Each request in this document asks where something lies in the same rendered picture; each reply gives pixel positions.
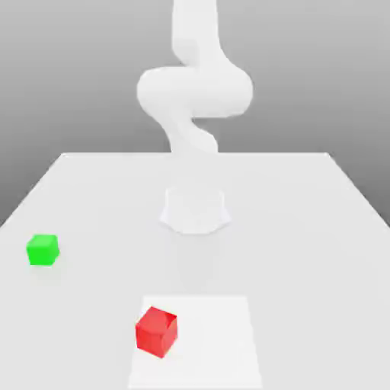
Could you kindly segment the small green cube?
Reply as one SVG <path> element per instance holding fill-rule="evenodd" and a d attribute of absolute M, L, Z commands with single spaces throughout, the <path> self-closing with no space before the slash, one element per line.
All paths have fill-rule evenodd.
<path fill-rule="evenodd" d="M 32 266 L 52 266 L 59 256 L 59 242 L 56 235 L 36 234 L 26 246 Z"/>

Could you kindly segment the small red cube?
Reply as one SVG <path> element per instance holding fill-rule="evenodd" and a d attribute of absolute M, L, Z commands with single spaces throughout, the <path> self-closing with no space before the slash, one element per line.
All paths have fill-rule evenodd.
<path fill-rule="evenodd" d="M 164 358 L 177 340 L 177 316 L 151 306 L 135 326 L 136 346 Z"/>

